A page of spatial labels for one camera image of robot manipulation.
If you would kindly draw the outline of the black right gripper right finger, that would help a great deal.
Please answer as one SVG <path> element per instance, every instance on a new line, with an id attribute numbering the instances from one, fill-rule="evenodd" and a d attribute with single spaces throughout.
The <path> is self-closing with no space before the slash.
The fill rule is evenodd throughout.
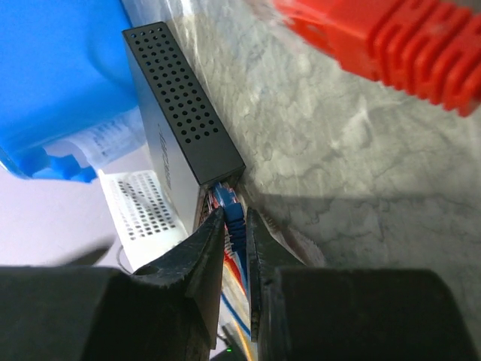
<path id="1" fill-rule="evenodd" d="M 254 208 L 247 210 L 247 273 L 251 339 L 300 342 L 308 330 L 308 269 L 273 237 Z"/>

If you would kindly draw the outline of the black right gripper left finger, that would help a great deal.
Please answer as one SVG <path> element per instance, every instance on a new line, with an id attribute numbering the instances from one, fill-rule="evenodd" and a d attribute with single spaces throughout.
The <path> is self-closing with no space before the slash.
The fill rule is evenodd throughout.
<path id="1" fill-rule="evenodd" d="M 142 266 L 133 278 L 180 300 L 208 349 L 216 348 L 224 257 L 225 215 L 215 209 L 186 240 Z"/>

